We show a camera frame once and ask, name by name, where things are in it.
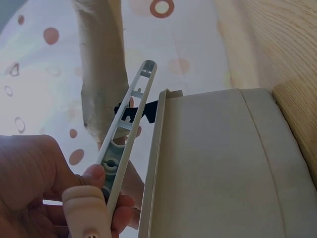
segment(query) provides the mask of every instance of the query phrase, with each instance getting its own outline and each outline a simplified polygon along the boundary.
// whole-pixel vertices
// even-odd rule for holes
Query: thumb
[[[105,169],[101,165],[89,166],[82,176],[76,175],[81,185],[92,185],[102,188],[106,178]]]

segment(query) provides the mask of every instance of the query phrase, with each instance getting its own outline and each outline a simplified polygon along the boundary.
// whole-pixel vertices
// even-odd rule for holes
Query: wooden table
[[[317,186],[317,2],[214,2],[232,86],[272,91]]]

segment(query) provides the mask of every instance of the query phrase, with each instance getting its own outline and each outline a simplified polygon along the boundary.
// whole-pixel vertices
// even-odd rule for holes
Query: polka dot fabric
[[[186,95],[230,87],[222,25],[212,1],[127,0],[121,5],[129,82],[144,60],[158,64],[148,101],[166,88]],[[51,135],[71,169],[83,173],[96,162],[98,148],[83,126],[83,73],[71,1],[28,0],[6,22],[0,34],[0,111],[5,115],[0,134]],[[142,120],[141,127],[131,159],[144,178],[153,125]]]

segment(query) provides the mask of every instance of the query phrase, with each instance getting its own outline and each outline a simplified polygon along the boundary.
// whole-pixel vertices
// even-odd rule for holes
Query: white plastic part
[[[151,60],[146,60],[145,62],[142,63],[139,71],[137,72],[133,82],[131,83],[131,86],[129,87],[118,111],[117,114],[115,115],[113,122],[109,128],[109,131],[105,137],[105,140],[100,148],[99,154],[97,156],[97,163],[101,164],[103,162],[103,159],[106,158],[107,156],[111,156],[111,148],[114,149],[122,149],[122,154],[121,154],[121,158],[119,158],[119,166],[118,166],[118,170],[117,173],[115,175],[113,184],[112,184],[112,188],[111,188],[111,193],[107,202],[107,210],[108,210],[108,214],[109,214],[109,219],[112,219],[112,215],[114,213],[114,210],[116,208],[116,203],[118,200],[118,196],[120,194],[120,190],[121,190],[121,185],[122,185],[122,181],[124,178],[124,174],[129,162],[129,158],[130,158],[130,154],[131,154],[131,150],[132,150],[132,146],[135,140],[135,137],[137,135],[137,131],[138,131],[138,127],[142,118],[142,114],[143,114],[143,110],[153,83],[153,79],[155,76],[157,70],[157,65],[154,61]],[[124,111],[126,109],[126,105],[128,104],[132,92],[135,90],[136,85],[140,79],[140,77],[143,76],[145,78],[148,78],[148,83],[147,86],[142,94],[142,96],[139,94],[139,96],[141,96],[141,101],[138,107],[138,110],[136,112],[135,118],[133,123],[129,123],[126,121],[122,121],[121,118],[124,114]],[[130,130],[130,134],[128,137],[128,140],[125,144],[125,146],[117,146],[113,143],[113,138],[114,135],[116,133],[116,130],[118,129],[118,127],[123,127],[126,129]]]

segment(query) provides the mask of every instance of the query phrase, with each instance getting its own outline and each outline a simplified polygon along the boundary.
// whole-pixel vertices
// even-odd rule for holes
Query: beige plastic piece
[[[76,186],[62,195],[63,209],[72,238],[111,238],[111,222],[104,196],[93,186]]]
[[[102,143],[129,85],[125,70],[120,0],[72,0],[76,11],[83,72],[85,128]],[[115,138],[128,131],[119,128]]]
[[[139,238],[317,237],[317,193],[264,89],[164,91]]]

